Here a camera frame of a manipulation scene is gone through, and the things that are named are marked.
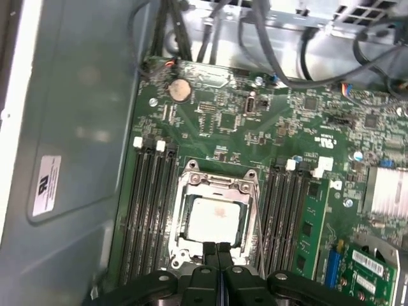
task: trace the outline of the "sticker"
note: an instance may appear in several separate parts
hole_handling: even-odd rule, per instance
[[[357,283],[364,287],[366,290],[371,292],[373,295],[375,294],[375,285],[366,280],[364,277],[357,275],[356,279]]]
[[[379,263],[376,263],[374,260],[368,258],[366,255],[357,252],[356,250],[353,251],[353,260],[365,268],[369,269],[370,271],[374,272],[378,276],[383,277],[384,267]]]
[[[38,175],[33,217],[54,209],[61,156],[43,156]]]

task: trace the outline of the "aluminum heatsink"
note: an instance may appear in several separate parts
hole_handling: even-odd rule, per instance
[[[363,210],[408,218],[408,171],[371,168]]]

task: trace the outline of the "heatsink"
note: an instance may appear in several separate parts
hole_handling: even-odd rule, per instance
[[[258,176],[200,171],[190,160],[178,180],[169,237],[171,267],[202,258],[203,242],[227,242],[234,264],[248,265],[256,225]]]
[[[363,211],[408,218],[408,172],[371,168]]]

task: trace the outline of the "motherboard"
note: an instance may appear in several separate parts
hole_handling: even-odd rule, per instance
[[[382,92],[295,90],[264,73],[186,61],[142,79],[112,286],[180,270],[215,241],[231,244],[236,265],[322,284],[337,247],[344,255],[329,286],[345,287],[339,269],[351,260],[349,237],[408,244],[408,109],[382,107],[389,102]]]

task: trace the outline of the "green pcb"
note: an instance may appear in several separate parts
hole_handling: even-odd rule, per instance
[[[396,272],[383,261],[361,251],[360,247],[346,245],[338,287],[341,292],[364,300],[367,305],[392,305]]]
[[[163,61],[154,59],[152,63]],[[388,100],[380,92],[353,92],[354,99],[362,103]],[[186,97],[185,101],[180,102],[180,97]],[[177,67],[142,80],[110,258],[112,284],[117,283],[123,266],[124,240],[129,229],[126,220],[139,163],[135,137],[162,140],[177,148],[175,177],[170,182],[177,181],[190,159],[195,159],[203,171],[232,177],[243,177],[248,170],[255,170],[261,210],[270,165],[278,158],[296,158],[311,170],[318,166],[320,157],[332,160],[322,179],[310,181],[314,192],[307,195],[302,206],[300,228],[296,229],[300,231],[297,257],[293,261],[294,271],[322,281],[328,249],[338,239],[347,239],[354,230],[362,228],[367,233],[392,236],[395,241],[400,241],[405,233],[398,225],[404,222],[401,220],[385,218],[381,220],[385,223],[383,229],[372,226],[371,217],[361,213],[361,206],[370,166],[387,158],[405,166],[405,147],[387,149],[386,142],[396,139],[405,143],[407,131],[407,117],[395,109],[355,106],[333,88],[279,88],[262,73],[179,61]],[[355,161],[355,152],[362,152],[363,160]],[[351,205],[344,205],[346,199]],[[168,256],[166,246],[160,256]]]

